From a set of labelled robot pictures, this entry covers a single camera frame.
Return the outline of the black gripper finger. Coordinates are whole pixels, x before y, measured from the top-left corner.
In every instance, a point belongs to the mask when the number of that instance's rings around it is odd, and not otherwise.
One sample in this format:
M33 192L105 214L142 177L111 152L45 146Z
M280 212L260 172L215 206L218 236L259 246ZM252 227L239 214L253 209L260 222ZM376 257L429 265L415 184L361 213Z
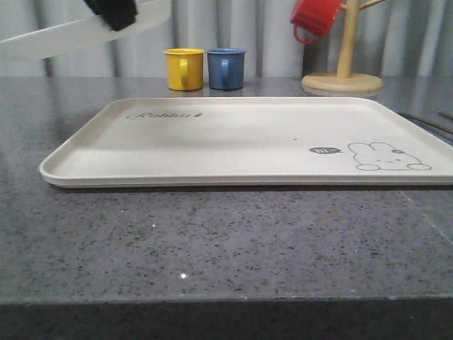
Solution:
M135 0L84 0L84 3L111 30L120 31L136 22L138 10Z

